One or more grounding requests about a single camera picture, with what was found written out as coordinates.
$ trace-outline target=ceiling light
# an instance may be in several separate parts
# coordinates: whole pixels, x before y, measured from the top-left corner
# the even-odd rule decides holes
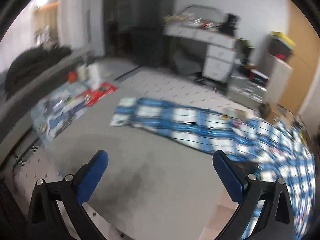
[[[45,5],[48,2],[48,0],[36,0],[36,5],[38,7]]]

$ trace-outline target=blue checkered blanket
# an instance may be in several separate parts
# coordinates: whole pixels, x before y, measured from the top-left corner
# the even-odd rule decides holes
[[[208,154],[223,150],[229,159],[258,163],[257,177],[274,182],[283,178],[290,194],[295,239],[302,238],[314,205],[314,157],[296,128],[273,126],[260,118],[239,125],[223,114],[151,98],[123,98],[110,125],[130,124]],[[264,201],[259,201],[242,239],[253,231]]]

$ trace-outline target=desk drawer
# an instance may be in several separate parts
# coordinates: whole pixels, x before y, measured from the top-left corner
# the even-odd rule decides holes
[[[207,57],[204,63],[202,75],[220,82],[225,82],[232,69],[233,63],[223,62]]]
[[[232,49],[225,49],[214,45],[209,45],[207,50],[207,56],[215,57],[226,62],[233,62],[235,59],[236,51]]]
[[[206,43],[215,43],[218,34],[215,32],[196,30],[195,40],[204,41]]]
[[[165,28],[165,34],[168,36],[182,37],[182,38],[193,38],[195,30],[182,26],[167,26]]]
[[[225,34],[219,34],[215,40],[216,44],[227,49],[234,49],[236,39]]]

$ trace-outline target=blue gripper pad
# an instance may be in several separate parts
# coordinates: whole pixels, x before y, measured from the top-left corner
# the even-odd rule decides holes
[[[247,181],[242,170],[233,165],[223,151],[216,151],[213,154],[212,164],[231,200],[239,204],[243,203]]]
[[[89,201],[108,166],[108,162],[108,154],[100,150],[93,156],[88,164],[83,165],[79,169],[75,175],[78,179],[76,183],[76,198],[79,204]]]

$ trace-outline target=door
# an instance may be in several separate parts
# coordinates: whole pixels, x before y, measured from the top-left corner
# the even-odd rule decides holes
[[[293,68],[279,104],[296,114],[306,97],[318,64],[320,38],[300,9],[289,0],[288,36],[296,46],[288,64]]]

